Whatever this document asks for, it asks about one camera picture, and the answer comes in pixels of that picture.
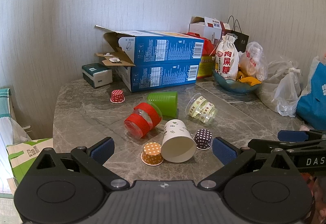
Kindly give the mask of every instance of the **bag handle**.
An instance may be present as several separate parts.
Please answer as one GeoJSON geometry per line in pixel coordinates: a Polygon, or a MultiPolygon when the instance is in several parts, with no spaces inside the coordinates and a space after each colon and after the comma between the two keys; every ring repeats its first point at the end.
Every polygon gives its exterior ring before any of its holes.
{"type": "Polygon", "coordinates": [[[235,23],[238,22],[240,33],[242,33],[238,19],[235,20],[235,23]]]}
{"type": "Polygon", "coordinates": [[[296,68],[289,68],[289,72],[293,72],[293,73],[296,73],[296,74],[301,74],[301,70],[296,69],[296,68]]]}
{"type": "Polygon", "coordinates": [[[234,31],[234,25],[235,25],[235,23],[234,23],[234,17],[232,15],[228,19],[228,24],[229,24],[229,21],[230,21],[231,17],[233,18],[233,29],[232,30],[234,31]]]}

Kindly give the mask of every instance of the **purple polka dot cup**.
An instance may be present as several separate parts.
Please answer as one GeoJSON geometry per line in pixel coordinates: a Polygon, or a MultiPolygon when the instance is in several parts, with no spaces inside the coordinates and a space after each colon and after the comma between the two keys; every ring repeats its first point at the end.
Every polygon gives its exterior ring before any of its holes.
{"type": "Polygon", "coordinates": [[[213,135],[207,129],[200,129],[197,131],[193,140],[196,142],[197,149],[199,150],[208,150],[211,148],[211,141],[213,135]]]}

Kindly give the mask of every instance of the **leaf print paper cup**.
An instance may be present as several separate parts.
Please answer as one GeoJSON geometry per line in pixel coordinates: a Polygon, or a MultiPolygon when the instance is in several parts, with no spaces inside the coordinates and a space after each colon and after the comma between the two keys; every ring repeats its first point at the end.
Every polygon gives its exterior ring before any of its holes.
{"type": "Polygon", "coordinates": [[[189,160],[196,152],[196,143],[185,124],[178,119],[168,121],[164,127],[161,154],[164,159],[174,163],[189,160]]]}

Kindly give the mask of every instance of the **grey marble tabletop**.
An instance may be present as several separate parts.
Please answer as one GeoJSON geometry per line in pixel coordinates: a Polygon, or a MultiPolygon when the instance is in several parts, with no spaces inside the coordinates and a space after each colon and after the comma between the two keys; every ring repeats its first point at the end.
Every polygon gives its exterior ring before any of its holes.
{"type": "Polygon", "coordinates": [[[253,138],[277,140],[279,130],[298,130],[298,118],[282,117],[268,109],[255,96],[235,95],[223,90],[212,78],[198,80],[196,84],[163,89],[129,92],[119,77],[112,84],[97,89],[80,79],[63,86],[57,99],[53,121],[53,143],[57,153],[70,152],[77,146],[90,147],[106,136],[115,141],[115,153],[104,166],[131,184],[134,180],[194,180],[195,183],[215,172],[223,165],[212,150],[197,150],[193,158],[184,163],[164,161],[159,166],[145,165],[141,151],[147,142],[162,143],[164,118],[144,138],[136,140],[126,134],[123,121],[133,107],[145,100],[150,92],[177,91],[178,117],[191,134],[201,128],[220,136],[237,147],[253,138]],[[122,89],[126,100],[120,104],[110,102],[114,89],[122,89]],[[185,115],[185,107],[192,96],[200,92],[212,102],[218,113],[210,125],[185,115]]]}

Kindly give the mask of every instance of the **blue bowl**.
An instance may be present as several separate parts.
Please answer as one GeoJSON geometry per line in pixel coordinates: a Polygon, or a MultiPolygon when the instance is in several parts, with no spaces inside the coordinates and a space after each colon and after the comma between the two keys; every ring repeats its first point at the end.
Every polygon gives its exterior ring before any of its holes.
{"type": "Polygon", "coordinates": [[[252,92],[261,85],[261,84],[256,84],[254,86],[250,86],[247,83],[242,83],[232,79],[225,80],[220,74],[216,73],[214,70],[213,70],[213,76],[215,81],[224,89],[231,92],[241,93],[241,94],[252,92]]]}

